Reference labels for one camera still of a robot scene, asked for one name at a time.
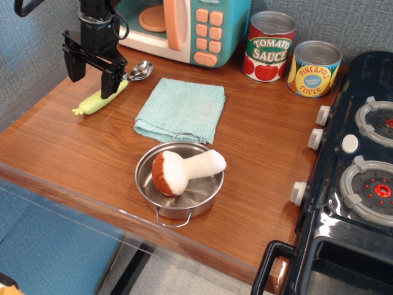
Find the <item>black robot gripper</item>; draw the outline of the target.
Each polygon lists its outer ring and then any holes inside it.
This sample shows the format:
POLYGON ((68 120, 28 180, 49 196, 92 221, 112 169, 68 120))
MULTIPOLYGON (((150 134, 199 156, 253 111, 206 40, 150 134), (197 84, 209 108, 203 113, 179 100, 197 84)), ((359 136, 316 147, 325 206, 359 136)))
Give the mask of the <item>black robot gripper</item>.
POLYGON ((85 77, 89 64, 102 72, 101 98, 115 94, 125 78, 126 59, 117 46, 120 36, 120 19, 117 10, 107 10, 101 14, 92 11, 78 11, 80 31, 64 30, 64 60, 68 76, 72 82, 85 77))

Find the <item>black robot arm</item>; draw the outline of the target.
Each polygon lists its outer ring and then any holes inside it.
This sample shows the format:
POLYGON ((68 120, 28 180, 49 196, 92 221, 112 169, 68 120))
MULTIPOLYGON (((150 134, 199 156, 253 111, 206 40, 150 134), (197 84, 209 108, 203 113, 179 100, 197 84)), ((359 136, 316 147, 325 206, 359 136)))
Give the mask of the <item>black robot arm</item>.
POLYGON ((117 92, 125 77, 127 60, 118 51, 120 21, 123 15, 117 9, 119 1, 81 1, 78 10, 80 32, 63 31, 63 52, 68 76, 73 82, 85 77, 89 64, 102 72, 101 98, 117 92))

